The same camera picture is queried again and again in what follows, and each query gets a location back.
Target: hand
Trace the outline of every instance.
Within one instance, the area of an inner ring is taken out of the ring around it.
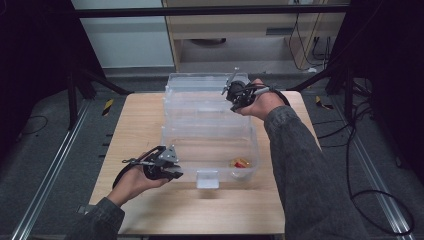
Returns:
[[[128,200],[140,195],[140,193],[150,188],[161,187],[167,182],[168,179],[166,178],[150,180],[144,174],[142,166],[135,166],[122,176],[107,198],[116,206],[121,207]]]
[[[256,79],[252,83],[263,84],[260,79]],[[266,116],[268,116],[268,113],[271,112],[274,108],[284,105],[285,104],[283,100],[277,94],[266,92],[256,96],[255,101],[251,105],[244,108],[239,108],[236,110],[236,112],[243,116],[250,115],[265,120]]]

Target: camera rig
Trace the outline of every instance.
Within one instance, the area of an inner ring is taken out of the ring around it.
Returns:
[[[237,74],[236,71],[228,78],[224,89],[222,90],[222,95],[227,92],[226,99],[233,104],[231,111],[235,112],[239,108],[249,106],[255,101],[256,96],[266,92],[276,93],[283,100],[285,105],[290,106],[286,96],[277,90],[276,87],[252,82],[246,84],[243,81],[234,80],[234,77]]]
[[[122,160],[122,162],[128,163],[128,165],[119,172],[112,188],[118,184],[119,180],[128,170],[137,165],[143,166],[144,174],[151,180],[167,178],[171,181],[172,179],[178,179],[183,175],[181,167],[176,165],[176,163],[178,163],[178,158],[174,145],[171,145],[169,148],[166,148],[166,146],[157,146],[144,153],[139,158]]]

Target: clear plastic container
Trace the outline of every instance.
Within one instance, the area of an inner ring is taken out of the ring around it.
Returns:
[[[247,181],[259,167],[256,130],[250,117],[230,110],[222,90],[231,74],[171,74],[164,98],[162,145],[174,145],[184,175],[198,188]],[[247,83],[247,74],[236,80]],[[242,159],[247,166],[234,165]]]

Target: floor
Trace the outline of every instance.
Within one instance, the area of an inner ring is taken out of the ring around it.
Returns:
[[[325,45],[319,42],[315,56],[322,53],[323,49]],[[293,87],[314,74],[296,68],[282,38],[227,39],[223,44],[208,41],[184,43],[180,72],[232,72],[234,67],[249,73],[250,79],[260,77],[265,83],[276,84],[280,88]],[[167,82],[164,76],[152,75],[109,80],[136,92],[163,91]],[[366,84],[366,81],[361,79],[358,79],[358,82]],[[344,126],[343,115],[338,110],[343,105],[342,93],[327,96],[324,91],[325,84],[326,81],[322,80],[302,92],[317,136],[327,135]],[[30,238],[63,238],[72,223],[81,218],[82,215],[77,213],[78,208],[85,206],[90,199],[125,102],[125,96],[120,96],[101,85],[95,84],[95,88],[95,100],[78,98],[80,108],[88,106],[85,120],[76,133],[63,165],[59,167],[60,171],[53,177],[49,193],[35,212],[36,218],[28,225]],[[323,105],[331,106],[318,106],[317,96],[321,98]],[[114,103],[109,114],[102,116],[104,105],[109,99],[113,99]],[[354,100],[355,104],[359,105],[365,99],[355,96]],[[17,229],[66,138],[69,122],[67,104],[66,92],[59,92],[40,101],[34,107],[32,117],[8,156],[8,164],[0,171],[0,239],[9,239]],[[334,171],[338,173],[339,179],[335,181],[347,182],[346,146],[338,145],[346,143],[348,135],[349,132],[344,130],[320,139],[324,154],[334,163]],[[390,236],[364,219],[370,237],[424,239],[424,187],[410,169],[396,166],[395,156],[372,113],[358,120],[355,143],[352,143],[350,150],[349,180],[353,191],[370,189],[374,184],[369,177],[369,165],[363,160],[367,158],[387,190],[407,206],[415,219],[413,235],[407,237]],[[385,208],[381,207],[382,203],[389,202],[390,205],[390,199],[367,195],[357,201],[371,219],[391,230],[392,225],[387,216],[393,212],[385,211]],[[403,208],[400,208],[400,211],[402,216],[407,216]]]

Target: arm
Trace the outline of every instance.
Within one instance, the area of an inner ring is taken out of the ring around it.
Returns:
[[[274,93],[239,111],[264,120],[287,239],[366,239],[345,189],[315,139],[292,108]]]
[[[65,239],[117,239],[125,215],[120,207],[142,192],[160,187],[167,182],[168,179],[148,179],[143,173],[142,166],[131,168],[109,195],[100,200],[72,228]]]

